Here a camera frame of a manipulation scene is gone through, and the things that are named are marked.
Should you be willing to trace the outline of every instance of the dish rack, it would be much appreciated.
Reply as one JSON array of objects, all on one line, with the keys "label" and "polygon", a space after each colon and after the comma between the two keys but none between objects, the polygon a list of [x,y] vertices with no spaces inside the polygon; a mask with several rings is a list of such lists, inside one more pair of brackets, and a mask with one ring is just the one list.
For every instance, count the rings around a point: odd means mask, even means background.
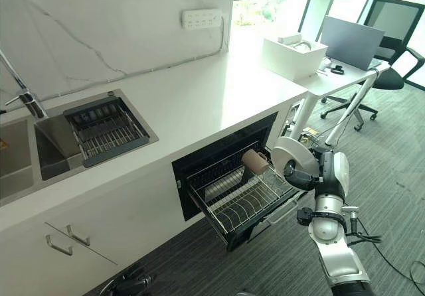
[{"label": "dish rack", "polygon": [[81,150],[85,167],[149,143],[149,134],[119,97],[108,96],[63,114]]},{"label": "dish rack", "polygon": [[242,164],[243,154],[259,147],[253,143],[187,178],[189,194],[228,250],[247,240],[253,227],[299,194],[272,165],[255,175]]}]

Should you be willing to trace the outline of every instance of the faucet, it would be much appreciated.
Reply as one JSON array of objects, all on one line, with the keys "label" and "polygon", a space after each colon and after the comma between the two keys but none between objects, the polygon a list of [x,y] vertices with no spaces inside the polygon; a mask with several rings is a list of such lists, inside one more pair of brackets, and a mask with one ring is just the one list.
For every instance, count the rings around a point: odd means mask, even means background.
[{"label": "faucet", "polygon": [[12,75],[13,79],[15,79],[16,83],[18,83],[21,89],[19,91],[18,96],[6,102],[5,105],[8,106],[9,104],[20,99],[35,118],[39,118],[39,119],[47,118],[48,116],[47,116],[46,110],[44,109],[40,100],[24,84],[22,78],[18,75],[16,70],[13,69],[11,63],[7,60],[6,56],[3,54],[3,51],[1,49],[0,49],[0,60],[5,65],[7,71],[10,73],[10,75]]}]

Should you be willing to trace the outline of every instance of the cabinet door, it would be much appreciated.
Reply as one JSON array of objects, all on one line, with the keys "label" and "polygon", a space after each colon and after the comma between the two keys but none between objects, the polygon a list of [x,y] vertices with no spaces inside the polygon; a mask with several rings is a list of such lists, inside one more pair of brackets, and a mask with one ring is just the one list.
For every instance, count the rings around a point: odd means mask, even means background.
[{"label": "cabinet door", "polygon": [[[72,255],[50,247],[46,236]],[[0,243],[1,296],[80,296],[114,272],[115,265],[43,223]]]},{"label": "cabinet door", "polygon": [[83,240],[122,269],[154,250],[192,222],[185,222],[171,165],[85,202],[48,223]]}]

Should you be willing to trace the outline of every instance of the gray carpet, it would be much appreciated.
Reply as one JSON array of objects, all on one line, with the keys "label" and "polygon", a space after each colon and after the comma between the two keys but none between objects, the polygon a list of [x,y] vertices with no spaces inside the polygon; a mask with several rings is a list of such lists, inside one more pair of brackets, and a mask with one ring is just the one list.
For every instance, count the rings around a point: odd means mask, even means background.
[{"label": "gray carpet", "polygon": [[[358,86],[337,96],[347,97],[354,89]],[[319,131],[335,125],[341,111],[327,119],[320,119],[319,113],[336,104],[319,102],[308,125]],[[361,207],[359,217],[369,233],[383,236],[379,248],[408,275],[414,260],[425,261],[425,92],[409,85],[393,92],[371,90],[365,104],[378,108],[378,117],[370,121],[370,114],[361,111],[363,129],[354,131],[353,118],[335,149],[345,152],[350,163],[347,202]],[[302,199],[302,206],[313,207],[312,195]],[[370,243],[353,249],[377,295],[420,295]],[[230,253],[207,221],[201,220],[140,264],[158,275],[152,296],[232,296],[243,289],[257,296],[332,295],[314,243],[295,214]],[[414,267],[414,276],[424,281],[425,269]]]}]

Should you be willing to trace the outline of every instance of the dishwasher drawer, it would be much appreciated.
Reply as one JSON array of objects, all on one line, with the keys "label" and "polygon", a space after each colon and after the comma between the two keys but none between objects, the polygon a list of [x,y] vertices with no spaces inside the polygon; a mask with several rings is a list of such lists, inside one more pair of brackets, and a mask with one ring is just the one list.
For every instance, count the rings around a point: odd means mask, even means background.
[{"label": "dishwasher drawer", "polygon": [[264,224],[275,222],[268,218],[276,219],[276,213],[282,215],[295,208],[294,203],[304,193],[289,185],[271,165],[255,175],[242,164],[243,154],[259,147],[255,142],[186,178],[189,196],[228,251],[261,232],[267,227]]}]

